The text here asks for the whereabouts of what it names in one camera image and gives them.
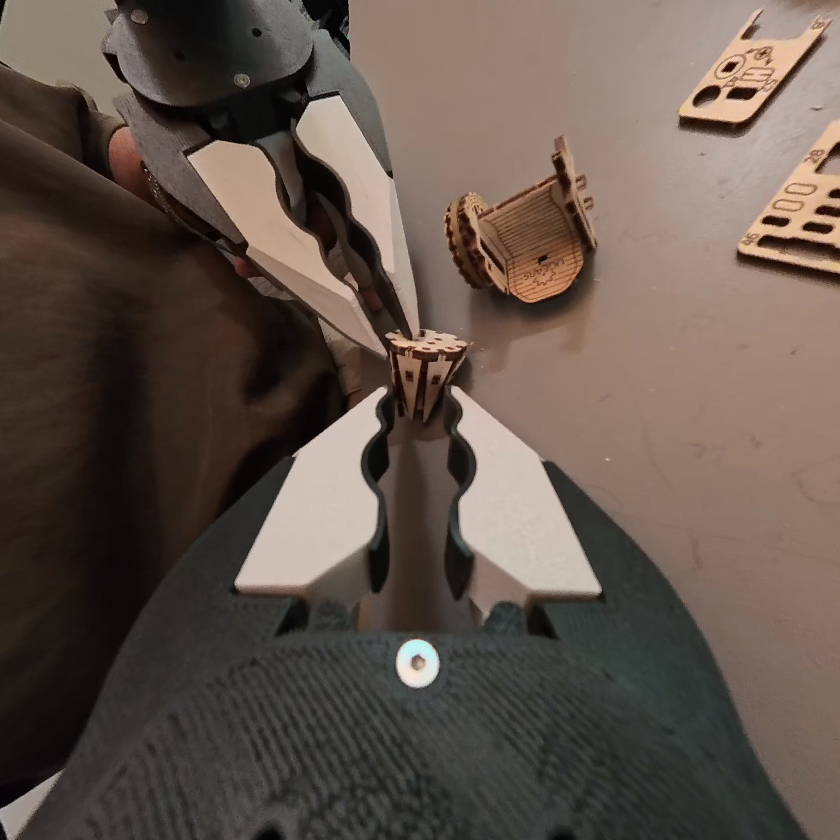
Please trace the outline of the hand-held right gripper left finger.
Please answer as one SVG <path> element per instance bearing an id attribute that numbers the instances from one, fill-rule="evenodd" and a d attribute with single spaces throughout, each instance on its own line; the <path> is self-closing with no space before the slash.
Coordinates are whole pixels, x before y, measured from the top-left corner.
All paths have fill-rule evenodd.
<path id="1" fill-rule="evenodd" d="M 298 450 L 237 592 L 306 603 L 357 603 L 381 592 L 390 539 L 380 480 L 394 413 L 392 390 L 380 387 Z"/>

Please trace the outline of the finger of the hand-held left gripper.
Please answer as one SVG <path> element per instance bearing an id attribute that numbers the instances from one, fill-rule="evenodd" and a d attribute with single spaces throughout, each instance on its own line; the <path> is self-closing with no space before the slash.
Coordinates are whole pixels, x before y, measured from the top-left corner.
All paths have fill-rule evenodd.
<path id="1" fill-rule="evenodd" d="M 416 338 L 417 291 L 392 176 L 339 94 L 310 100 L 292 134 L 374 330 Z"/>
<path id="2" fill-rule="evenodd" d="M 257 145 L 215 140 L 187 160 L 244 236 L 246 256 L 261 275 L 348 340 L 386 359 L 358 293 L 331 272 L 320 241 L 280 200 L 279 173 L 268 154 Z"/>

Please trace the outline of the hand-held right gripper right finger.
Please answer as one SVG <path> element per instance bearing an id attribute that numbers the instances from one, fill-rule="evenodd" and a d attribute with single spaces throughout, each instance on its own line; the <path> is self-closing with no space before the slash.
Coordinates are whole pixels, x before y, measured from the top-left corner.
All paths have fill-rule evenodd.
<path id="1" fill-rule="evenodd" d="M 460 387 L 445 389 L 450 503 L 445 574 L 452 596 L 484 623 L 501 603 L 530 613 L 602 595 L 550 478 L 553 464 Z"/>

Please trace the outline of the small wooden cone assembly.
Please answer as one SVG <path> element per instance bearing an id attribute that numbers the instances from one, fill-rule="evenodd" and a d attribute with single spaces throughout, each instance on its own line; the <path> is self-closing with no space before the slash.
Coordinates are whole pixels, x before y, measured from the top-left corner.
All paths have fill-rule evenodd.
<path id="1" fill-rule="evenodd" d="M 392 389 L 399 417 L 427 422 L 438 398 L 462 365 L 468 344 L 456 335 L 421 329 L 409 339 L 399 331 L 385 336 Z"/>

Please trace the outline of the person's left forearm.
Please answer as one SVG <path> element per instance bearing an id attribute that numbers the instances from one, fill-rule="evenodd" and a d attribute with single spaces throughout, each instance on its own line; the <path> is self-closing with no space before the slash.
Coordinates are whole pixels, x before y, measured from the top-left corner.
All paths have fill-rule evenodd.
<path id="1" fill-rule="evenodd" d="M 108 163 L 115 183 L 153 207 L 157 206 L 150 175 L 137 150 L 130 128 L 123 125 L 108 143 Z"/>

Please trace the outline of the grey desk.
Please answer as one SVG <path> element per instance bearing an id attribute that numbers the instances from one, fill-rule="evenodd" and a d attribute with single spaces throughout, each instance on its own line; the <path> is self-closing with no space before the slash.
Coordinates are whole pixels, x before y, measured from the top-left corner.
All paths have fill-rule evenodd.
<path id="1" fill-rule="evenodd" d="M 824 40 L 745 129 L 679 106 L 752 13 Z M 352 2 L 423 323 L 458 383 L 558 464 L 668 576 L 762 761 L 838 838 L 838 281 L 737 243 L 838 117 L 838 2 Z M 450 201 L 550 172 L 566 134 L 599 248 L 543 306 L 471 290 Z"/>

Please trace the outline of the wooden model boat part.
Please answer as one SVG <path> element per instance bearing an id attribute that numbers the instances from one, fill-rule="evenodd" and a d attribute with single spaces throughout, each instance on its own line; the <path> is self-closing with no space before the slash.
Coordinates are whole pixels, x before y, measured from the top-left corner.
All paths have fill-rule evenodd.
<path id="1" fill-rule="evenodd" d="M 448 205 L 444 231 L 464 281 L 533 304 L 572 287 L 597 247 L 594 199 L 569 141 L 553 142 L 553 173 L 495 205 L 468 192 Z"/>

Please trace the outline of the wooden puzzle sheet oval slots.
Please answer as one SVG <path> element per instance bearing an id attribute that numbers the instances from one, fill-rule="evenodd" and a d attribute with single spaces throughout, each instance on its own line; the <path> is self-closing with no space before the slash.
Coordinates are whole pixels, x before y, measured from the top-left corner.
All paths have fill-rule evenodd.
<path id="1" fill-rule="evenodd" d="M 839 176 L 824 171 L 838 149 L 830 122 L 738 242 L 744 257 L 839 273 Z"/>

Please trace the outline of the wooden puzzle sheet round holes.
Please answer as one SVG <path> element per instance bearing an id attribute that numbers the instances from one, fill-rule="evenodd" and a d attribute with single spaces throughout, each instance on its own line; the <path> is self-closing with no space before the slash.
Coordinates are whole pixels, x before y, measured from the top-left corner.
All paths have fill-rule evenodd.
<path id="1" fill-rule="evenodd" d="M 824 40 L 832 23 L 818 15 L 794 38 L 769 38 L 758 35 L 762 15 L 761 7 L 740 27 L 679 106 L 679 121 L 745 129 Z"/>

